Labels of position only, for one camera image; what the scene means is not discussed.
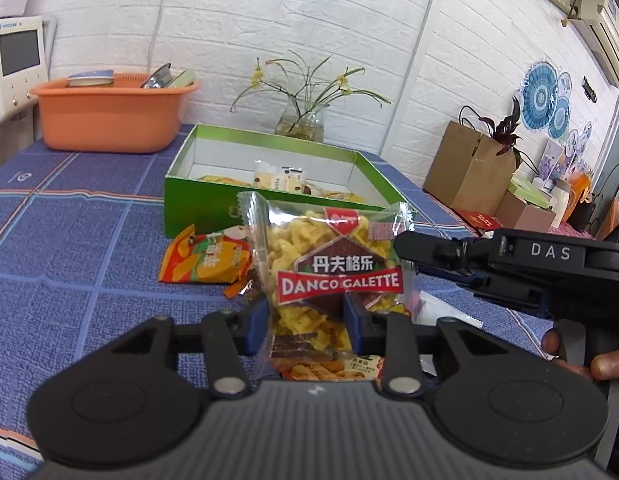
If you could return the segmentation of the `person's right hand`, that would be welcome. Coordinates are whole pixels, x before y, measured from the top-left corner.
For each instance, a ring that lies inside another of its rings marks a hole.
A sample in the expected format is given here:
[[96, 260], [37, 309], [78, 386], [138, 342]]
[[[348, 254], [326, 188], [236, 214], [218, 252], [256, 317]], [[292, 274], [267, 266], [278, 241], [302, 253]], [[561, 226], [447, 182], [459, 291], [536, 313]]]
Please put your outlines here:
[[594, 379], [598, 382], [609, 382], [609, 380], [619, 380], [619, 350], [609, 353], [599, 354], [587, 366], [578, 366], [565, 362], [559, 358], [559, 347], [561, 344], [560, 337], [555, 330], [549, 330], [541, 339], [541, 348], [544, 352], [552, 357], [552, 361], [556, 364], [571, 370], [575, 374], [579, 374], [588, 379]]

